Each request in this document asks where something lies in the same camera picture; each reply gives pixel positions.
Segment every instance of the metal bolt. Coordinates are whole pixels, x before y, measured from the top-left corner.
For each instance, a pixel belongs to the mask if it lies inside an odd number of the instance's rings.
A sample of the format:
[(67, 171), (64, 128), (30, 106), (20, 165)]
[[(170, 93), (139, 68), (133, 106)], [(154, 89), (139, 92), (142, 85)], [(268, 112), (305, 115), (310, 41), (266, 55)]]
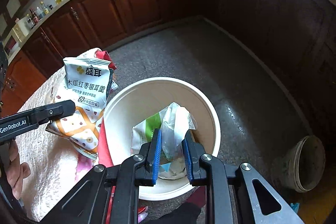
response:
[(96, 165), (93, 169), (94, 169), (94, 171), (97, 172), (97, 173), (103, 172), (103, 170), (104, 170), (104, 165), (102, 165), (102, 164), (98, 164), (98, 165)]
[(133, 156), (133, 160), (135, 161), (142, 161), (143, 160), (143, 156), (141, 154), (136, 154)]
[(206, 161), (212, 160), (212, 156), (210, 154), (203, 154), (201, 158), (202, 160), (206, 160)]
[(251, 170), (252, 166), (247, 163), (247, 162), (244, 162), (243, 164), (241, 164), (241, 167), (245, 170), (245, 171), (249, 171)]

